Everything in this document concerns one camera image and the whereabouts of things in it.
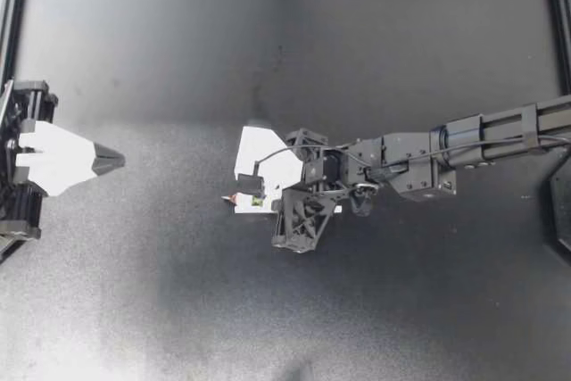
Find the black backdrop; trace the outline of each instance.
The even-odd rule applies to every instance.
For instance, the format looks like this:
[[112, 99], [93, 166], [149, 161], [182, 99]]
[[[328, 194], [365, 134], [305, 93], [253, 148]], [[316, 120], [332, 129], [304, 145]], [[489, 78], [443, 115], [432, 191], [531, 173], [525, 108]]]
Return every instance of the black backdrop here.
[[252, 117], [343, 142], [559, 95], [547, 0], [27, 0], [18, 58], [128, 166], [47, 201], [3, 264], [0, 378], [571, 373], [538, 193], [558, 153], [461, 172], [455, 200], [386, 191], [305, 255], [219, 199]]

